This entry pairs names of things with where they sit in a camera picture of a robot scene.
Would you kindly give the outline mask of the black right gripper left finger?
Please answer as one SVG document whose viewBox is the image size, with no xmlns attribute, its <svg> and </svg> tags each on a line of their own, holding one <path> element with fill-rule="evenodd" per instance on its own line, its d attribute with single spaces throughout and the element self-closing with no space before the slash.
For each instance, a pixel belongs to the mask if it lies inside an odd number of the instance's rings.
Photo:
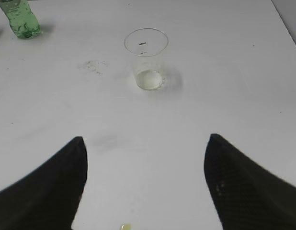
<svg viewBox="0 0 296 230">
<path fill-rule="evenodd" d="M 75 137 L 0 191 L 0 230 L 70 230 L 87 181 L 87 152 Z"/>
</svg>

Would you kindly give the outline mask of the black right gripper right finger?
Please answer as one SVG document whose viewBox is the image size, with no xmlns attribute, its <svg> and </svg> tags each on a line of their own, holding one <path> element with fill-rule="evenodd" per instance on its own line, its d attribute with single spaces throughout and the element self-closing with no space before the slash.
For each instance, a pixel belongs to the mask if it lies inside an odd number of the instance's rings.
<svg viewBox="0 0 296 230">
<path fill-rule="evenodd" d="M 223 229 L 296 230 L 296 187 L 219 134 L 210 136 L 204 174 Z"/>
</svg>

